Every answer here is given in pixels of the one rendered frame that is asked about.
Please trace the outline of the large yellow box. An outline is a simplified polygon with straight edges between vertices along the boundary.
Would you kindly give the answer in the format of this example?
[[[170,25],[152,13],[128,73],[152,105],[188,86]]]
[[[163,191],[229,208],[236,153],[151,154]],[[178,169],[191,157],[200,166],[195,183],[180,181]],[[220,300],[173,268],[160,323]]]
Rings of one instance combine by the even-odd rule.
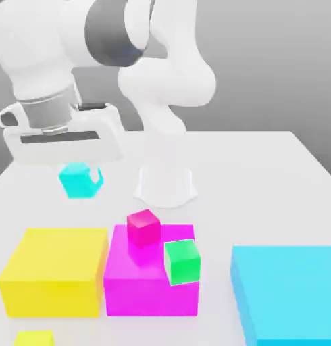
[[[99,316],[108,248],[105,228],[29,228],[0,275],[7,316]]]

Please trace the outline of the large cyan box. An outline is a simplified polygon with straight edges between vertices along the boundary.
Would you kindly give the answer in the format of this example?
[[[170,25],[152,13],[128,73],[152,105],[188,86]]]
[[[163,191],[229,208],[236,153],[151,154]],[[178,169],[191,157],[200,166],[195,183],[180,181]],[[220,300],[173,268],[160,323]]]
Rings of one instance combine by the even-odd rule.
[[[331,246],[234,246],[246,346],[331,346]]]

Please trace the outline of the small green cube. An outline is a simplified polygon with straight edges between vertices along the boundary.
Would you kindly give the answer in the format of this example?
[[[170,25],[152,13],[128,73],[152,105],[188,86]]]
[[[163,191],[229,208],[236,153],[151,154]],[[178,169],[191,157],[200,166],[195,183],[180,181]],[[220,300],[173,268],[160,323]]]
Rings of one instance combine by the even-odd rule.
[[[201,256],[193,239],[164,243],[164,267],[171,286],[199,282]]]

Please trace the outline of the small yellow cube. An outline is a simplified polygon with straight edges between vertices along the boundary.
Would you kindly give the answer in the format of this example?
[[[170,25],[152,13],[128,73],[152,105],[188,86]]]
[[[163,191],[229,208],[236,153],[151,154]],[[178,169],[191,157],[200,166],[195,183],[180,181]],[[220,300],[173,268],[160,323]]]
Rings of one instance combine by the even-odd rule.
[[[17,334],[13,346],[55,346],[55,342],[49,330],[22,331]]]

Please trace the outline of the small red cube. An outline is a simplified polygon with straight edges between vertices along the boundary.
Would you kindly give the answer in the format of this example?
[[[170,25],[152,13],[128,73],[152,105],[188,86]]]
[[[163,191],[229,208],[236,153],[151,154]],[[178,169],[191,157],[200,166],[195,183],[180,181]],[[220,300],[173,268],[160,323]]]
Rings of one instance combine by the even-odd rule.
[[[137,247],[146,247],[161,240],[160,219],[149,209],[127,216],[128,240]]]

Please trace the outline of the small cyan cube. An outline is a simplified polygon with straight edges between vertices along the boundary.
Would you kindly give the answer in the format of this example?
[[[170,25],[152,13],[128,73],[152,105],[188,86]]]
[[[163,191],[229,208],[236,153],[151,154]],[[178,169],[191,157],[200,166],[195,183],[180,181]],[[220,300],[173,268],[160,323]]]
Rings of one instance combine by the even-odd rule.
[[[104,182],[101,173],[99,182],[93,184],[90,178],[89,167],[82,162],[67,164],[59,173],[59,180],[69,199],[93,198]]]

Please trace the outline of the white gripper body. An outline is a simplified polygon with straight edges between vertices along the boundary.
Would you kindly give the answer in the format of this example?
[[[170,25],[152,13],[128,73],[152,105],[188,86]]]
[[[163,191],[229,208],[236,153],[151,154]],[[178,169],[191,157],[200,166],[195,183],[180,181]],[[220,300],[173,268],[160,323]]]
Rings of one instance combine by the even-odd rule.
[[[50,136],[17,126],[3,131],[14,160],[21,164],[45,165],[119,160],[122,134],[120,128],[104,118],[72,120],[67,132]]]

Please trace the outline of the large magenta box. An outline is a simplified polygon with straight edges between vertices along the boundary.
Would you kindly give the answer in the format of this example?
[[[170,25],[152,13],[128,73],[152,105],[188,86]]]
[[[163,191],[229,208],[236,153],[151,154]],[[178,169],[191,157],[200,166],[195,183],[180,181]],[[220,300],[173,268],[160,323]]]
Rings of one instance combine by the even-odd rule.
[[[127,225],[115,225],[103,276],[107,315],[196,316],[199,283],[170,285],[163,260],[165,242],[194,237],[190,224],[163,224],[160,242],[139,249]]]

